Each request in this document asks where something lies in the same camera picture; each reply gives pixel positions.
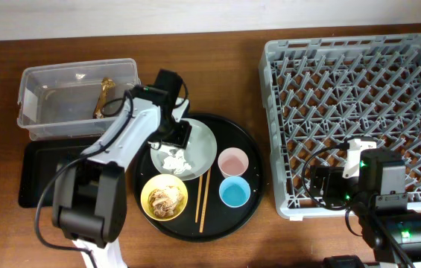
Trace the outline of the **white napkin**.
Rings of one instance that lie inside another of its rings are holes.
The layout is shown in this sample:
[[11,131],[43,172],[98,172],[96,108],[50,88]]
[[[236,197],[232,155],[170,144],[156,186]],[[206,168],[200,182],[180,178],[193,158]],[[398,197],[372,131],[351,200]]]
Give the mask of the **white napkin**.
[[191,170],[191,165],[185,158],[184,149],[166,148],[164,150],[166,157],[163,159],[162,167],[171,171],[174,175],[179,175],[187,170]]

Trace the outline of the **yellow bowl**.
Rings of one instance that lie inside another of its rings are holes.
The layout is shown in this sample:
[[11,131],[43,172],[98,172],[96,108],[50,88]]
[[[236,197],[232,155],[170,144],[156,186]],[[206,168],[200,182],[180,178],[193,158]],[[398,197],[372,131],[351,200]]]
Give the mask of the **yellow bowl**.
[[[153,191],[154,189],[164,188],[165,186],[177,186],[183,193],[184,197],[183,197],[182,202],[180,203],[180,206],[177,209],[177,213],[173,217],[161,219],[153,215],[152,210],[148,203],[148,197],[151,191]],[[188,191],[183,181],[179,179],[178,177],[174,175],[160,174],[160,175],[152,177],[145,183],[141,192],[140,201],[141,201],[141,207],[143,208],[146,215],[148,215],[150,218],[154,220],[158,220],[158,221],[169,221],[178,217],[184,211],[188,202]]]

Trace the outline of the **pink cup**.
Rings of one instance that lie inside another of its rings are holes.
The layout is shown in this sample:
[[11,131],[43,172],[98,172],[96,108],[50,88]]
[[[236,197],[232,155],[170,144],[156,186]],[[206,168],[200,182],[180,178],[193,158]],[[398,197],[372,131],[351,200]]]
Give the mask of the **pink cup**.
[[229,147],[218,156],[218,168],[224,178],[243,175],[249,163],[247,154],[237,147]]

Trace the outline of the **food scraps pile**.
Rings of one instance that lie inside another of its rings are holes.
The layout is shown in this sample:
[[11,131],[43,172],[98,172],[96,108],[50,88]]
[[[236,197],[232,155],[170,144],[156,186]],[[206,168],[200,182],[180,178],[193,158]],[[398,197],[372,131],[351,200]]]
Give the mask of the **food scraps pile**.
[[183,193],[177,186],[165,186],[151,191],[148,203],[157,218],[173,217],[183,200]]

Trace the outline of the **blue cup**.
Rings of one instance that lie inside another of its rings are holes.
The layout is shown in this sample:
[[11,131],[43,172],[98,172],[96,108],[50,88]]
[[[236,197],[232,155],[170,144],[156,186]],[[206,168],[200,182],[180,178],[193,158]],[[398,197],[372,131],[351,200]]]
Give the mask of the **blue cup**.
[[250,199],[251,189],[246,179],[240,176],[229,176],[219,186],[221,201],[230,208],[239,208]]

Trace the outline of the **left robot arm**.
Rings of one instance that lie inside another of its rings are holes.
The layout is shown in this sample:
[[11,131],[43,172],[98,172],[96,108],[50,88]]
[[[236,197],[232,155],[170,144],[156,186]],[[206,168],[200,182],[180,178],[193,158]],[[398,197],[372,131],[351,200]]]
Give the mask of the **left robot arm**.
[[79,252],[87,267],[125,267],[118,236],[127,213],[126,170],[148,141],[186,147],[191,127],[181,119],[189,104],[178,98],[182,87],[154,83],[128,89],[108,130],[58,167],[45,187],[54,192],[51,221],[73,244],[56,245],[42,236],[39,204],[34,231],[44,246]]

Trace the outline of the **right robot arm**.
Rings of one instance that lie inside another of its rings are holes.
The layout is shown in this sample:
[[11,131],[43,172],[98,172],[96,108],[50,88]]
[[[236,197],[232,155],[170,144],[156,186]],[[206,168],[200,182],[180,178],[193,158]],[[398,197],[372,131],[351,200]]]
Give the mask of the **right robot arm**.
[[371,267],[421,267],[421,213],[408,207],[402,157],[370,137],[349,138],[334,149],[346,153],[344,166],[306,161],[305,193],[326,210],[358,218],[359,237],[374,254]]

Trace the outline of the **grey dishwasher rack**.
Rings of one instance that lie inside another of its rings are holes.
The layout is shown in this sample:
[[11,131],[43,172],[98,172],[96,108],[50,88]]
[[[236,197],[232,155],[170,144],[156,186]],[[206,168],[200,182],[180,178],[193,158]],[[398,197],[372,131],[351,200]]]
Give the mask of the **grey dishwasher rack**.
[[337,143],[369,136],[402,154],[409,208],[421,211],[421,33],[280,39],[259,62],[277,214],[328,217],[306,195],[306,160],[341,167]]

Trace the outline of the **grey round plate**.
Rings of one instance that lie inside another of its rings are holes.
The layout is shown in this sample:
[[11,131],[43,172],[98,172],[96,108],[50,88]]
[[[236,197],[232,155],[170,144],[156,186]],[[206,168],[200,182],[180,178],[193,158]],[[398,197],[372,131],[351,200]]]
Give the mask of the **grey round plate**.
[[[196,179],[204,174],[212,166],[217,154],[217,141],[214,133],[203,122],[185,118],[191,125],[191,135],[187,148],[185,150],[185,158],[191,165],[191,170],[187,170],[179,175],[174,175],[182,181]],[[171,174],[171,171],[162,167],[163,159],[166,157],[164,150],[166,148],[175,148],[168,145],[162,145],[158,150],[151,149],[151,161],[154,167],[162,174]]]

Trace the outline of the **left wooden chopstick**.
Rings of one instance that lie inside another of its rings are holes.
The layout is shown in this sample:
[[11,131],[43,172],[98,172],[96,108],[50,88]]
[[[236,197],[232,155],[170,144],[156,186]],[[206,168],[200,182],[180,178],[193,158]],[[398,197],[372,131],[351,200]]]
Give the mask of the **left wooden chopstick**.
[[197,202],[196,202],[196,210],[195,210],[195,218],[194,218],[195,223],[198,223],[202,185],[203,185],[203,174],[200,175],[199,177],[199,184],[198,184],[198,189],[197,189]]

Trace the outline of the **wooden chopstick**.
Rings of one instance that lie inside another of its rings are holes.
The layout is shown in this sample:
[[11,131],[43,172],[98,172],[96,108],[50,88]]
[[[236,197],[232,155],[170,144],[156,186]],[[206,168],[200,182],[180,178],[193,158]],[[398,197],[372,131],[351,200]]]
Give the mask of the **wooden chopstick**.
[[203,196],[203,207],[202,207],[202,212],[201,212],[201,217],[200,217],[200,227],[199,227],[199,232],[203,233],[204,230],[204,223],[205,223],[205,217],[206,217],[206,207],[207,207],[207,201],[208,201],[208,193],[209,193],[209,181],[211,179],[211,172],[212,172],[212,168],[208,169],[207,173],[206,173],[206,184],[205,184],[205,191],[204,191],[204,196]]
[[194,218],[195,223],[198,223],[202,185],[203,185],[203,174],[200,175],[199,177],[199,184],[198,184],[198,189],[197,189],[197,202],[196,202],[196,210],[195,210],[195,218]]

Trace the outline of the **round black serving tray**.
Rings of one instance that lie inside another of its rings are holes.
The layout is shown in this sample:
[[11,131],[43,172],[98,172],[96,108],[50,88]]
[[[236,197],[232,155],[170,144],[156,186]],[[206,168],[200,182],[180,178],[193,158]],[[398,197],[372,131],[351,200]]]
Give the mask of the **round black serving tray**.
[[210,128],[217,141],[217,153],[237,147],[249,158],[249,168],[242,175],[250,186],[249,200],[239,208],[224,205],[218,190],[224,180],[216,163],[212,166],[209,189],[202,187],[201,193],[208,194],[203,229],[194,221],[197,207],[199,179],[185,181],[189,198],[183,212],[169,221],[158,221],[147,216],[146,219],[156,229],[167,236],[190,242],[216,240],[240,229],[253,216],[263,197],[265,172],[261,152],[255,139],[237,123],[219,115],[194,113],[188,118],[196,119]]

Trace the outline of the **right wooden chopstick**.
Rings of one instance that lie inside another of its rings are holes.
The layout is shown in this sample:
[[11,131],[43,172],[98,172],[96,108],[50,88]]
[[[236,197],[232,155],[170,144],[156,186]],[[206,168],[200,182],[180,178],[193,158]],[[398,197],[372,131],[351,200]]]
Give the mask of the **right wooden chopstick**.
[[203,196],[203,207],[202,207],[202,212],[201,212],[201,217],[200,217],[200,227],[199,227],[199,232],[203,233],[204,230],[204,223],[205,223],[205,217],[206,217],[206,207],[207,207],[207,201],[208,201],[208,193],[209,193],[209,181],[211,179],[211,172],[212,172],[212,168],[208,169],[207,173],[206,173],[206,184],[205,184],[205,191],[204,191],[204,196]]

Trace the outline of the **gold foil wrapper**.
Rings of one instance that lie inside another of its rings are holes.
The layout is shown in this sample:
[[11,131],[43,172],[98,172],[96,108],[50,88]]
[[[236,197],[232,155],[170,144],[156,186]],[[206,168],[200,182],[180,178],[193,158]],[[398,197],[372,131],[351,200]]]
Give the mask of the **gold foil wrapper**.
[[103,108],[105,103],[107,102],[107,96],[109,93],[109,90],[111,90],[112,88],[115,87],[115,82],[108,77],[105,77],[102,81],[101,81],[101,93],[98,97],[98,101],[96,103],[94,112],[93,112],[93,118],[99,119],[99,118],[103,118]]

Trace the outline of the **black rectangular tray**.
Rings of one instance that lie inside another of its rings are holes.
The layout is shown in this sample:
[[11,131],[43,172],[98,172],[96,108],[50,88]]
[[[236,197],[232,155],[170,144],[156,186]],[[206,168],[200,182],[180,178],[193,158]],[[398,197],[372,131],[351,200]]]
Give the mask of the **black rectangular tray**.
[[45,186],[57,171],[60,160],[73,160],[98,140],[97,136],[32,141],[24,151],[18,204],[36,208]]

